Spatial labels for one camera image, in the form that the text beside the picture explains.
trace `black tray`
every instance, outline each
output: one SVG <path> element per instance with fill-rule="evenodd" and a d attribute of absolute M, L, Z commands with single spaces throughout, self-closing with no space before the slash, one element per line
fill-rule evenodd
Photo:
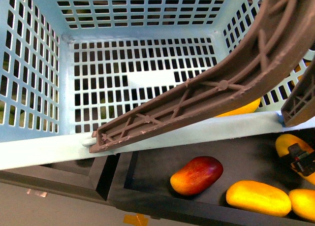
<path fill-rule="evenodd" d="M 313 139 L 314 129 L 295 131 Z M 288 193 L 292 189 L 314 189 L 292 170 L 279 163 L 275 140 L 280 134 L 266 134 L 232 140 L 122 153 L 108 201 L 117 208 L 197 225 L 314 225 L 293 212 L 285 218 L 234 209 L 225 201 L 229 186 L 239 180 L 256 180 Z M 184 197 L 174 192 L 169 179 L 197 156 L 213 156 L 224 172 L 209 189 Z"/>

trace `orange tape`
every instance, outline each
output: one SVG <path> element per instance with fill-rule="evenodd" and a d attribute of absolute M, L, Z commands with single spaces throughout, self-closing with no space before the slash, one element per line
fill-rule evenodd
<path fill-rule="evenodd" d="M 124 223 L 134 226 L 147 226 L 149 219 L 145 218 L 142 214 L 125 215 Z"/>

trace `plastic basket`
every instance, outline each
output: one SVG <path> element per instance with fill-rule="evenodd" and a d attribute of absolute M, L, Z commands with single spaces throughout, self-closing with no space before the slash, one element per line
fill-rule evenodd
<path fill-rule="evenodd" d="M 0 142 L 8 142 L 91 132 L 211 69 L 262 0 L 0 1 Z M 280 110 L 313 56 L 257 112 Z"/>

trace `gray floor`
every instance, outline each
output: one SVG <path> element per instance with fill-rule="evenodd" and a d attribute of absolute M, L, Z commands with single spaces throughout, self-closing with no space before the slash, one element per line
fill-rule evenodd
<path fill-rule="evenodd" d="M 28 189 L 0 183 L 1 226 L 127 226 L 125 215 L 136 215 L 114 207 L 47 194 L 27 194 Z M 147 226 L 188 226 L 149 219 Z"/>

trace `white label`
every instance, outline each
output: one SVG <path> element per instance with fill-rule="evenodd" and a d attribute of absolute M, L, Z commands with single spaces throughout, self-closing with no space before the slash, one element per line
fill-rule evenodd
<path fill-rule="evenodd" d="M 175 85 L 173 70 L 131 72 L 127 78 L 131 88 Z"/>

